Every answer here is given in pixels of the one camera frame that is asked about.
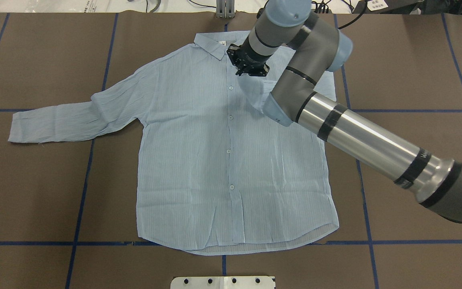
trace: light blue shirt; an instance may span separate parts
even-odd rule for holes
[[[18,112],[9,141],[88,140],[139,119],[141,238],[203,255],[276,251],[319,240],[338,228],[324,143],[247,103],[225,53],[247,34],[198,34],[194,44],[146,64],[90,102]],[[280,47],[268,60],[267,84],[292,56]],[[335,100],[332,73],[316,90]]]

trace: gray robotic arm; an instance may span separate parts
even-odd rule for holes
[[[424,207],[462,223],[462,163],[439,159],[313,91],[324,71],[335,71],[347,60],[352,42],[319,20],[309,0],[270,0],[246,41],[227,53],[237,75],[265,76],[266,61],[282,44],[296,53],[264,114],[284,126],[297,122],[412,191]]]

